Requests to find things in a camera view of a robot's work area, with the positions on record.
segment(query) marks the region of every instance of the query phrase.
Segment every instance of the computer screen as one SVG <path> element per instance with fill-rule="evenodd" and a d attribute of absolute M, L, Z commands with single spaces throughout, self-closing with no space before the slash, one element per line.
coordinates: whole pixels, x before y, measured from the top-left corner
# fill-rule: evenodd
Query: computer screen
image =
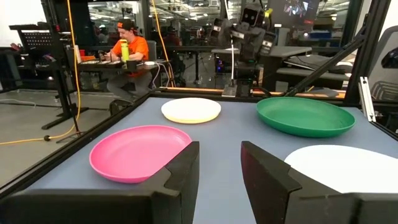
<path fill-rule="evenodd" d="M 272 22 L 282 27 L 312 26 L 317 16 L 319 0 L 270 0 Z"/>

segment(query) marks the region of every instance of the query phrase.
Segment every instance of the black table edge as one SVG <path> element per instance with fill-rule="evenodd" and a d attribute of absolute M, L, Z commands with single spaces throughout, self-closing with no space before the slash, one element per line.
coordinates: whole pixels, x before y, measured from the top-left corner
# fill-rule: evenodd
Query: black table edge
<path fill-rule="evenodd" d="M 79 151 L 89 142 L 91 142 L 94 138 L 97 138 L 100 134 L 104 133 L 107 129 L 115 125 L 118 121 L 122 120 L 126 117 L 130 112 L 134 111 L 137 107 L 139 107 L 143 102 L 145 102 L 150 97 L 158 97 L 158 98 L 186 98 L 186 97 L 201 97 L 201 98 L 208 98 L 210 100 L 216 101 L 232 101 L 232 102 L 242 102 L 242 103 L 257 103 L 258 101 L 262 100 L 262 97 L 254 96 L 251 98 L 228 98 L 222 97 L 221 93 L 208 93 L 206 91 L 193 91 L 193 92 L 185 92 L 182 93 L 178 90 L 170 90 L 166 88 L 158 88 L 156 90 L 152 90 L 148 94 L 144 95 L 143 97 L 139 98 L 132 106 L 127 107 L 120 111 L 119 113 L 107 118 L 106 120 L 100 122 L 89 131 L 87 131 L 84 135 L 80 138 L 73 140 L 72 142 L 64 145 L 60 149 L 56 150 L 55 152 L 51 153 L 49 156 L 45 157 L 38 163 L 34 164 L 30 168 L 26 169 L 24 172 L 19 174 L 17 177 L 13 178 L 11 181 L 6 183 L 5 185 L 0 187 L 0 200 L 11 195 L 15 192 L 20 190 L 24 190 L 45 174 L 50 172 L 54 167 L 57 167 L 63 161 L 68 159 L 74 153 Z M 312 98 L 315 100 L 321 100 L 327 103 L 331 103 L 336 106 L 345 106 L 345 107 L 357 107 L 359 105 L 347 105 L 343 103 L 343 99 L 324 99 L 324 98 L 314 98 L 314 97 L 305 97 L 304 98 Z M 375 125 L 375 127 L 381 129 L 386 134 L 391 135 L 388 133 L 388 130 L 383 128 L 381 125 Z"/>

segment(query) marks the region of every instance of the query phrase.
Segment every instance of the concrete floor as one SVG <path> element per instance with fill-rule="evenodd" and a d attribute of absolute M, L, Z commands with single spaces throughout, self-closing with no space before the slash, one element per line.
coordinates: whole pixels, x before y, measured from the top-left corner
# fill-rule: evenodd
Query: concrete floor
<path fill-rule="evenodd" d="M 53 121 L 59 113 L 58 108 L 0 105 L 0 126 L 2 127 L 0 142 L 63 134 L 72 127 L 71 119 L 49 130 L 41 129 L 44 124 Z M 81 131 L 88 130 L 107 117 L 109 117 L 108 111 L 86 111 L 81 114 L 79 128 Z M 0 186 L 64 144 L 66 143 L 37 141 L 0 146 Z"/>

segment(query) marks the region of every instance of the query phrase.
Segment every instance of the black cap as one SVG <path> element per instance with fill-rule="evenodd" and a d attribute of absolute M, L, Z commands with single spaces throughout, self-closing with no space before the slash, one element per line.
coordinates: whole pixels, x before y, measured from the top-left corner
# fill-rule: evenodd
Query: black cap
<path fill-rule="evenodd" d="M 136 23 L 130 19 L 121 19 L 118 22 L 118 28 L 122 28 L 125 30 L 135 30 Z"/>

